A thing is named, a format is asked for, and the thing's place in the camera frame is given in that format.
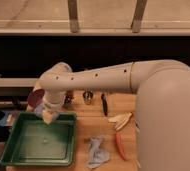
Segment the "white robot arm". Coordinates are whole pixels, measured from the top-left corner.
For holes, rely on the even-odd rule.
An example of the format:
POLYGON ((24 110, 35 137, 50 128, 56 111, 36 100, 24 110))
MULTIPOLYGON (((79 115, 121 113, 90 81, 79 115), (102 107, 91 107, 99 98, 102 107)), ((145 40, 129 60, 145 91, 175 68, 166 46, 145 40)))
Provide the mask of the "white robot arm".
POLYGON ((69 90, 136 96, 140 171, 190 171, 190 67, 176 60, 125 63, 73 72, 60 62, 44 72, 44 108, 56 113, 69 90))

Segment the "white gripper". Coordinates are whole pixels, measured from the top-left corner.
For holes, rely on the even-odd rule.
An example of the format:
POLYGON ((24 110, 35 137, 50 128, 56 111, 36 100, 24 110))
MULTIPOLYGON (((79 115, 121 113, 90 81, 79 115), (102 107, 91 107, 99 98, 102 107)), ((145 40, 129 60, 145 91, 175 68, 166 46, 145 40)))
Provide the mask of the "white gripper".
POLYGON ((55 120, 54 115, 51 113, 58 113, 63 106, 64 101, 65 92, 46 91, 43 96, 43 105, 39 104, 34 109, 34 113, 38 117, 42 116, 43 121, 49 125, 55 120))

